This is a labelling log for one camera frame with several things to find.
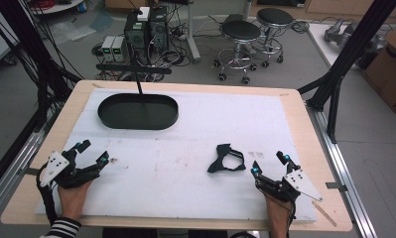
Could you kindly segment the grey machine part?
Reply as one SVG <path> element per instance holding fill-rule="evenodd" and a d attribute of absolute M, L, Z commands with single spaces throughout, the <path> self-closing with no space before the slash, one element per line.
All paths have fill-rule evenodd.
<path fill-rule="evenodd" d="M 343 32 L 340 31 L 340 27 L 343 24 L 343 18 L 339 18 L 330 28 L 325 30 L 324 40 L 328 43 L 333 42 L 339 48 L 343 48 L 354 31 L 358 27 L 358 22 L 353 22 L 345 27 Z M 379 51 L 386 47 L 386 41 L 382 36 L 375 35 L 367 46 L 364 48 L 368 53 Z"/>

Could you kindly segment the clear plastic sheet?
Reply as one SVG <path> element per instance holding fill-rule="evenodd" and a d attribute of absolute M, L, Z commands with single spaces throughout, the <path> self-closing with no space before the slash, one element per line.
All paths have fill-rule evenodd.
<path fill-rule="evenodd" d="M 52 36 L 57 44 L 68 41 L 76 42 L 94 34 L 95 30 L 89 26 L 77 27 L 72 22 L 56 23 L 51 26 Z"/>

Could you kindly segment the black bow tie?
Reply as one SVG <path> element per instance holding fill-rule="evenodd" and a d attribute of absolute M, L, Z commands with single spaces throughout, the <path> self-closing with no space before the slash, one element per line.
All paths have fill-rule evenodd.
<path fill-rule="evenodd" d="M 244 171 L 246 169 L 243 154 L 239 151 L 232 149 L 229 144 L 218 145 L 216 147 L 216 152 L 217 152 L 216 160 L 212 162 L 207 169 L 207 171 L 210 174 L 214 174 L 220 171 L 238 172 L 238 171 Z M 226 167 L 223 163 L 223 160 L 228 155 L 237 158 L 241 162 L 241 164 L 234 169 Z"/>

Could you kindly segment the black computer tower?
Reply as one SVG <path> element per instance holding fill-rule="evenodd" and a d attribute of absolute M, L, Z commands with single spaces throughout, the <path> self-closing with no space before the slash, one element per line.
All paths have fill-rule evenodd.
<path fill-rule="evenodd" d="M 147 47 L 150 43 L 149 23 L 137 19 L 138 11 L 131 11 L 124 27 L 124 36 L 128 47 L 130 61 L 139 60 L 148 64 Z"/>
<path fill-rule="evenodd" d="M 168 47 L 168 9 L 166 6 L 157 7 L 151 11 L 149 23 L 154 48 L 159 52 L 166 51 Z"/>

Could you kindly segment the black metal frame post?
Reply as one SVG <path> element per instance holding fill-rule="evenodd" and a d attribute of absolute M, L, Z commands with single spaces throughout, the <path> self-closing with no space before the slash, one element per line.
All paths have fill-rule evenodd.
<path fill-rule="evenodd" d="M 395 8 L 396 0 L 373 0 L 330 69 L 322 77 L 298 89 L 300 94 L 316 90 L 315 94 L 307 100 L 308 106 L 315 111 L 323 111 L 326 102 L 330 102 L 327 135 L 334 144 L 336 143 L 335 126 L 342 81 Z"/>
<path fill-rule="evenodd" d="M 58 64 L 46 48 L 40 31 L 46 33 L 61 60 L 66 57 L 58 49 L 47 27 L 37 27 L 25 0 L 0 0 L 0 37 L 20 61 L 26 74 L 37 87 L 38 109 L 34 114 L 36 129 L 49 122 L 49 111 L 59 113 L 76 83 L 83 80 Z"/>

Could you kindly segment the black stand with oval tray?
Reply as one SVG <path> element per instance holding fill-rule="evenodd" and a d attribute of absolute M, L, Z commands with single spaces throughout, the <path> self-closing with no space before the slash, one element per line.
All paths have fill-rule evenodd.
<path fill-rule="evenodd" d="M 171 74 L 169 68 L 100 63 L 100 70 L 129 71 L 137 84 L 137 93 L 116 93 L 98 106 L 101 123 L 112 129 L 164 130 L 173 126 L 179 117 L 177 101 L 163 94 L 146 94 L 139 73 Z"/>

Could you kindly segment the grey desk leg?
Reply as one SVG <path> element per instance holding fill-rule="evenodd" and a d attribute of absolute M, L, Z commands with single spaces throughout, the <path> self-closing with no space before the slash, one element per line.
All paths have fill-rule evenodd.
<path fill-rule="evenodd" d="M 187 0 L 187 2 L 188 2 L 187 42 L 192 56 L 192 63 L 199 63 L 201 57 L 194 38 L 194 0 Z"/>

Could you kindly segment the white box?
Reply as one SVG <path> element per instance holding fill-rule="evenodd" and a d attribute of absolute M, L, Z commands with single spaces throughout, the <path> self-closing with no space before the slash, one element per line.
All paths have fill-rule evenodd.
<path fill-rule="evenodd" d="M 139 13 L 137 15 L 137 20 L 140 22 L 147 22 L 150 16 L 150 8 L 149 7 L 140 7 Z"/>

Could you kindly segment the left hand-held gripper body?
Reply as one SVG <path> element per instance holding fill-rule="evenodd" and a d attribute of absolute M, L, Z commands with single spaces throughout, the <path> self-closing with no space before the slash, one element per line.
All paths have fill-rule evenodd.
<path fill-rule="evenodd" d="M 46 163 L 43 177 L 40 179 L 40 187 L 46 187 L 55 181 L 59 186 L 69 189 L 97 179 L 100 174 L 99 165 L 78 169 L 75 163 L 78 154 L 80 154 L 79 149 L 70 149 L 62 153 L 53 151 Z"/>

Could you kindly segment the black round stool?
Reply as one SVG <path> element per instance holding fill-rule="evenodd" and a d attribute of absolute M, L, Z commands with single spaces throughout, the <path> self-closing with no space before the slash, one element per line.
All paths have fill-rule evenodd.
<path fill-rule="evenodd" d="M 266 56 L 261 65 L 268 67 L 271 56 L 276 56 L 277 62 L 282 63 L 284 49 L 277 38 L 291 26 L 294 21 L 293 17 L 281 9 L 264 8 L 257 12 L 256 19 L 261 31 L 256 51 Z"/>
<path fill-rule="evenodd" d="M 213 60 L 213 65 L 220 67 L 218 79 L 221 81 L 226 80 L 224 71 L 227 68 L 240 69 L 243 72 L 241 81 L 244 84 L 248 84 L 250 78 L 247 75 L 247 70 L 256 70 L 257 65 L 244 47 L 250 46 L 259 38 L 260 30 L 247 21 L 228 21 L 222 24 L 221 34 L 226 39 L 232 40 L 234 46 L 232 48 L 222 49 Z"/>

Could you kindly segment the white foam mat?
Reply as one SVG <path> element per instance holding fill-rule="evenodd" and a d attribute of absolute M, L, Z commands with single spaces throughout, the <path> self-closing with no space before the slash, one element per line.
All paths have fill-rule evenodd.
<path fill-rule="evenodd" d="M 266 219 L 265 200 L 250 172 L 253 162 L 264 176 L 280 179 L 286 168 L 276 153 L 281 151 L 293 161 L 299 158 L 281 97 L 172 92 L 179 105 L 173 126 L 127 130 L 110 129 L 98 117 L 99 104 L 113 93 L 93 90 L 66 140 L 68 147 L 84 140 L 91 143 L 76 158 L 81 168 L 105 151 L 110 156 L 88 190 L 84 214 Z M 207 171 L 220 144 L 243 154 L 244 171 Z"/>

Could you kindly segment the person's right hand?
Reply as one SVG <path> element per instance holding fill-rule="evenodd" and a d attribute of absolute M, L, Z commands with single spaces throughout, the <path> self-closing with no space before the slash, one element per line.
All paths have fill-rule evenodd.
<path fill-rule="evenodd" d="M 291 203 L 277 199 L 269 194 L 265 195 L 265 200 L 270 232 L 287 232 Z"/>

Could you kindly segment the brown cardboard box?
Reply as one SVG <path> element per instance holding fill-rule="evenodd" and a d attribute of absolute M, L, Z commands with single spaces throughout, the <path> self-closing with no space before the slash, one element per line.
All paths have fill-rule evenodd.
<path fill-rule="evenodd" d="M 385 36 L 387 46 L 363 73 L 363 78 L 396 114 L 396 29 Z"/>

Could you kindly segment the person's left hand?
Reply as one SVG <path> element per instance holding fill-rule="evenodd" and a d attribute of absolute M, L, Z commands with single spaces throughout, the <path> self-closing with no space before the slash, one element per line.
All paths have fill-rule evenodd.
<path fill-rule="evenodd" d="M 90 185 L 91 181 L 88 181 L 80 187 L 63 188 L 60 186 L 58 188 L 62 206 L 62 217 L 76 221 L 80 219 Z"/>

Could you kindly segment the grey power supply unit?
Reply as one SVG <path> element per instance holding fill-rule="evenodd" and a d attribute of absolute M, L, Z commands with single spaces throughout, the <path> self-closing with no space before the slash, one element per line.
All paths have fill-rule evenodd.
<path fill-rule="evenodd" d="M 127 59 L 127 45 L 124 37 L 116 37 L 114 39 L 112 52 L 115 61 L 125 61 Z"/>
<path fill-rule="evenodd" d="M 115 38 L 113 36 L 107 36 L 101 45 L 103 56 L 106 61 L 114 61 L 114 56 L 112 53 L 112 45 L 114 40 Z"/>

